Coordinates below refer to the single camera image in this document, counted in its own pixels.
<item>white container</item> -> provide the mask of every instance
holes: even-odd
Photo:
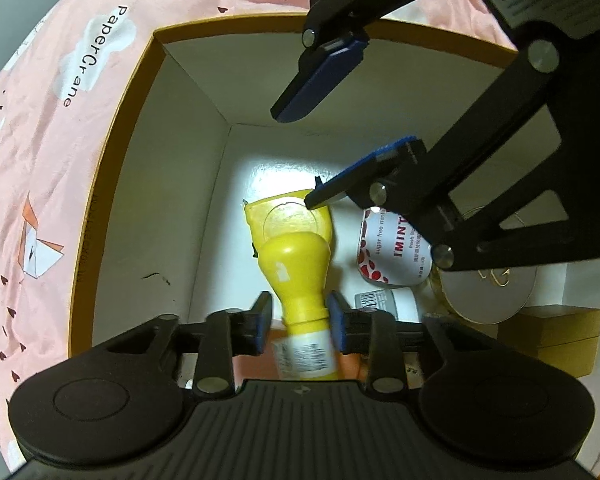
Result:
[[[374,282],[418,285],[431,271],[431,246],[398,213],[377,207],[365,209],[358,244],[358,269]]]
[[[396,321],[417,323],[420,320],[416,299],[410,288],[381,288],[356,294],[355,308],[376,308],[395,317]]]

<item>yellow bottle cap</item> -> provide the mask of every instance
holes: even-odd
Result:
[[[256,251],[260,252],[264,243],[275,236],[297,232],[315,233],[331,244],[333,228],[329,209],[321,207],[310,211],[304,206],[304,197],[310,191],[303,189],[272,196],[244,206]]]

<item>black mark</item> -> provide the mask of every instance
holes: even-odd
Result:
[[[140,279],[141,280],[146,280],[147,278],[151,278],[153,276],[160,276],[161,280],[163,280],[167,285],[171,286],[171,282],[169,280],[167,280],[163,275],[161,275],[160,272],[152,272],[151,274],[143,276]]]

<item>yellow bottle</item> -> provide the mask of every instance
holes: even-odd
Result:
[[[328,242],[311,231],[269,238],[258,265],[282,302],[293,367],[301,379],[336,380],[324,282],[331,259]]]

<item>cloud print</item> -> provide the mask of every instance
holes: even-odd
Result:
[[[60,62],[60,71],[53,84],[59,99],[75,98],[79,91],[93,89],[109,55],[133,43],[136,25],[128,14],[127,7],[120,6],[109,15],[101,14],[89,20],[75,49]]]

